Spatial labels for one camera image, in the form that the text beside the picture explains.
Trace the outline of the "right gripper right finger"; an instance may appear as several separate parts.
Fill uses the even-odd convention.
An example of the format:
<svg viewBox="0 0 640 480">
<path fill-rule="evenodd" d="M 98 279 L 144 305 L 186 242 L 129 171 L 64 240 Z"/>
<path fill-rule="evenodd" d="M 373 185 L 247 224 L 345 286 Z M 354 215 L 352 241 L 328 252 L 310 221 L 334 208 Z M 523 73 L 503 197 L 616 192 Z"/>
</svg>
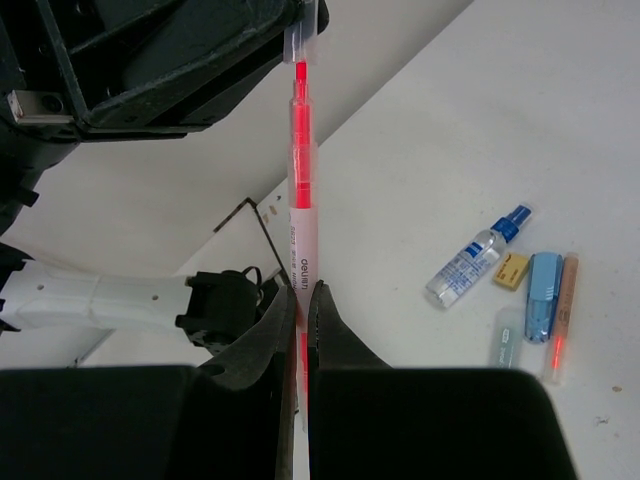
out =
<svg viewBox="0 0 640 480">
<path fill-rule="evenodd" d="M 519 370 L 394 368 L 318 283 L 310 305 L 308 437 L 314 479 L 573 479 L 542 385 Z"/>
</svg>

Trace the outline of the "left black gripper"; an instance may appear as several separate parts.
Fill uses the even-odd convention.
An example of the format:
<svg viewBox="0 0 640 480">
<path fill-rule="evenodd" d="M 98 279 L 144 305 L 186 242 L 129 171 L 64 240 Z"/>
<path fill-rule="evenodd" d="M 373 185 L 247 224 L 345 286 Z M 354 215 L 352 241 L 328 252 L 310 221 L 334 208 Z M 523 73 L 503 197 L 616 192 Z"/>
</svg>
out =
<svg viewBox="0 0 640 480">
<path fill-rule="evenodd" d="M 3 1 L 1 198 L 32 200 L 77 142 L 180 138 L 224 119 L 283 61 L 301 1 Z M 69 124 L 20 126 L 13 91 Z"/>
</svg>

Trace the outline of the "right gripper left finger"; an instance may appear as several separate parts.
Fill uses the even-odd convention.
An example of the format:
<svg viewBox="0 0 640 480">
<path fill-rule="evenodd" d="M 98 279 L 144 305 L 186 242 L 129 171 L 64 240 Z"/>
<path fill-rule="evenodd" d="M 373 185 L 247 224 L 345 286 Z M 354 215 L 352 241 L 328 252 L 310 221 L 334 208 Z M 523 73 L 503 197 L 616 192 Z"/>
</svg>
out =
<svg viewBox="0 0 640 480">
<path fill-rule="evenodd" d="M 288 479 L 296 298 L 205 364 L 5 370 L 5 479 Z"/>
</svg>

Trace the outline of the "clear pen cap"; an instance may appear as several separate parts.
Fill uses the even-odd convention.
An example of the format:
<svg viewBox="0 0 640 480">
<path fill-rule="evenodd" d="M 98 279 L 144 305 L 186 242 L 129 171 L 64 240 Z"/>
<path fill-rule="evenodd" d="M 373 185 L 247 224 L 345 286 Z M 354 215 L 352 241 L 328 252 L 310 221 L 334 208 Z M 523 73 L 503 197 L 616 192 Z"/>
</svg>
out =
<svg viewBox="0 0 640 480">
<path fill-rule="evenodd" d="M 283 62 L 285 64 L 306 62 L 313 65 L 316 63 L 318 13 L 317 0 L 301 2 L 300 15 L 284 32 Z"/>
</svg>

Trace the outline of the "red highlighter pen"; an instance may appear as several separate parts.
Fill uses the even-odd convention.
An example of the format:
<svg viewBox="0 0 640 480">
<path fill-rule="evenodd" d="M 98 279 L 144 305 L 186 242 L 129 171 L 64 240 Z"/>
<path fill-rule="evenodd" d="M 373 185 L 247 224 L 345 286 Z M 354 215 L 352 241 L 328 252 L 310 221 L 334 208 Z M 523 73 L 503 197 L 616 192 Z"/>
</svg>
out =
<svg viewBox="0 0 640 480">
<path fill-rule="evenodd" d="M 317 143 L 313 129 L 313 101 L 309 87 L 309 64 L 295 64 L 290 102 L 289 279 L 296 295 L 296 388 L 302 429 L 309 424 L 309 360 L 307 354 L 309 311 L 318 281 L 318 209 L 316 200 Z"/>
</svg>

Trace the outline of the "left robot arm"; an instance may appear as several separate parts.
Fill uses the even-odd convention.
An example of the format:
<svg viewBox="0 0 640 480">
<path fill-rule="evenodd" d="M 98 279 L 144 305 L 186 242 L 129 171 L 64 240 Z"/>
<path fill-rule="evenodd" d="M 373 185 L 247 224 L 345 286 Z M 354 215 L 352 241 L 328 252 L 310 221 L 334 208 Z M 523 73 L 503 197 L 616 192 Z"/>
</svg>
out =
<svg viewBox="0 0 640 480">
<path fill-rule="evenodd" d="M 309 55 L 323 1 L 5 1 L 1 226 L 83 143 L 177 139 L 224 119 L 279 63 Z M 223 340 L 256 320 L 255 267 L 160 280 L 64 271 L 1 250 L 1 326 L 179 328 Z"/>
</svg>

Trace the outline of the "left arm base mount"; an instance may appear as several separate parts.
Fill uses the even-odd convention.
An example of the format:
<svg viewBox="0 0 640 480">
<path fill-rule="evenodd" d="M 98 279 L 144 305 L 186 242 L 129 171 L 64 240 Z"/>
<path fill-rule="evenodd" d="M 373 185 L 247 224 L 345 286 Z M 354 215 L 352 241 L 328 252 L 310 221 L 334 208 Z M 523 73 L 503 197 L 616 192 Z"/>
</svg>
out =
<svg viewBox="0 0 640 480">
<path fill-rule="evenodd" d="M 212 355 L 257 324 L 287 282 L 267 222 L 250 198 L 214 228 L 178 274 L 186 278 L 190 299 L 175 325 Z"/>
</svg>

